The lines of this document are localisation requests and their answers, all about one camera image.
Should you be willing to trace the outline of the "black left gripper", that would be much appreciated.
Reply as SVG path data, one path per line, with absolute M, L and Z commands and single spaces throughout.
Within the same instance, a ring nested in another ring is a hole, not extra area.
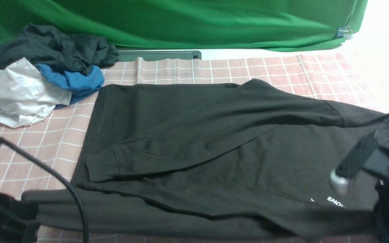
M 0 193 L 0 243 L 35 243 L 38 205 Z

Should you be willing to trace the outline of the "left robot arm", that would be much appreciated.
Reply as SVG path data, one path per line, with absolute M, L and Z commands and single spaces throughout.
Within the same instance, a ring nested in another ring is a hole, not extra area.
M 43 163 L 23 149 L 0 137 L 0 147 L 5 144 L 40 167 Z M 0 243 L 35 243 L 38 239 L 40 223 L 37 221 L 36 203 L 17 200 L 0 192 Z

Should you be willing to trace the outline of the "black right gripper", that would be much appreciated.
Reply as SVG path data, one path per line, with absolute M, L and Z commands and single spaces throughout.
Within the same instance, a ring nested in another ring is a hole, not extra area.
M 331 171 L 329 183 L 337 195 L 347 195 L 352 181 L 363 168 L 369 175 L 377 178 L 375 190 L 379 200 L 373 210 L 376 234 L 381 243 L 389 243 L 389 149 L 377 148 L 378 143 L 374 133 L 366 134 L 358 139 Z M 375 162 L 369 162 L 365 166 L 373 153 Z

